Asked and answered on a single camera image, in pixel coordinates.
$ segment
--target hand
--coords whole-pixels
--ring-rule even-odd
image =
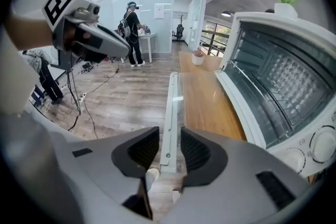
[[[75,33],[76,33],[76,28],[74,26],[68,26],[67,29],[65,29],[64,33],[64,49],[65,51],[70,51],[73,43],[75,41]],[[83,38],[84,39],[89,39],[91,37],[90,33],[83,33]]]

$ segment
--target potted plant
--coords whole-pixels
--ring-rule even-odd
[[[276,3],[274,6],[275,14],[280,16],[286,16],[290,18],[297,18],[298,14],[293,8],[296,0],[280,0],[281,3]]]
[[[192,61],[193,64],[199,66],[203,63],[204,53],[201,51],[201,48],[193,51]]]

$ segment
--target door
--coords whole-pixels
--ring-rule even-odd
[[[190,3],[191,9],[188,16],[191,16],[189,34],[188,34],[188,49],[193,50],[197,39],[197,33],[199,28],[199,18],[201,17],[201,4],[202,0],[192,0]]]

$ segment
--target wooden countertop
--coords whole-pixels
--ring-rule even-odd
[[[205,59],[200,66],[196,66],[192,62],[192,53],[189,51],[180,51],[181,72],[202,72],[215,71],[221,62],[221,58],[217,56],[205,55]]]
[[[213,73],[220,61],[219,57],[208,56],[201,66],[195,66],[191,53],[180,52],[184,123],[188,128],[246,141],[235,109]]]

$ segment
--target toaster oven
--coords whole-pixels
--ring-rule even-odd
[[[216,72],[248,142],[303,177],[336,150],[336,36],[301,19],[235,14]]]

